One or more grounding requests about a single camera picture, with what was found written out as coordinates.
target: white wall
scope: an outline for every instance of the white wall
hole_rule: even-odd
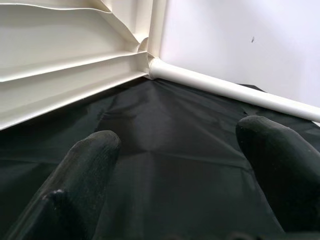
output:
[[[320,107],[320,1],[169,0],[160,57]]]

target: white pipe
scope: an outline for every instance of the white pipe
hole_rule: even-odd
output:
[[[151,62],[150,76],[320,123],[318,107],[173,66],[159,58]]]

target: black fabric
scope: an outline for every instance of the black fabric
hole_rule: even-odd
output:
[[[236,136],[285,231],[320,230],[320,153],[297,132],[248,116]]]
[[[237,143],[236,124],[250,114],[280,121],[320,149],[310,121],[160,79],[2,131],[0,236],[68,149],[101,130],[118,134],[122,148],[94,239],[281,234]]]
[[[33,196],[6,240],[90,240],[120,140],[99,131],[77,142]]]

